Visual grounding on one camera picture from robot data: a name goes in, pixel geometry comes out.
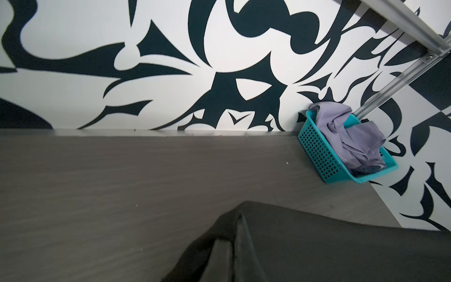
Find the wallpaper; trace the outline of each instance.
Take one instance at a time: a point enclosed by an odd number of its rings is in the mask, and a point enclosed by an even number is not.
[[[368,117],[399,165],[372,185],[403,227],[451,230],[450,76],[448,56],[393,97],[394,118],[381,110]]]
[[[0,34],[3,128],[299,130],[426,51],[358,0],[0,0]]]

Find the teal plastic basket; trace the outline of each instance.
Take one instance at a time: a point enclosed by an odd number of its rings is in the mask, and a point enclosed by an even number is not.
[[[335,154],[334,150],[326,140],[324,135],[319,131],[315,124],[316,112],[307,111],[307,120],[299,132],[298,139],[312,160],[322,179],[326,183],[334,183],[339,181],[354,180],[357,183],[375,179],[389,172],[398,169],[398,164],[384,147],[381,147],[381,156],[385,161],[387,168],[376,173],[365,176],[354,177],[345,167],[340,158]],[[361,123],[357,117],[350,115],[344,123],[345,128]]]

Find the folded cloth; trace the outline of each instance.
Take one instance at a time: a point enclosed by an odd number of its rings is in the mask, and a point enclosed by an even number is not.
[[[310,110],[317,112],[316,126],[354,176],[386,168],[379,152],[385,136],[374,122],[356,124],[345,129],[344,122],[352,109],[336,102],[315,103],[310,106]]]

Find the crumpled clothing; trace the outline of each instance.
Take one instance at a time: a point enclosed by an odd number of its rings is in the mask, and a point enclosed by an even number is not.
[[[316,126],[354,176],[375,173],[387,167],[379,151],[386,139],[374,122],[345,129],[344,122],[352,109],[336,102],[315,103],[310,110],[317,112]]]

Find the purple fabric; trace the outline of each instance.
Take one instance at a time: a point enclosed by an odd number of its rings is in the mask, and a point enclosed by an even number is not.
[[[310,106],[316,111],[316,126],[326,137],[332,149],[349,170],[380,171],[386,168],[379,149],[385,136],[372,122],[365,122],[347,129],[344,122],[351,114],[351,107],[336,102],[319,102]]]

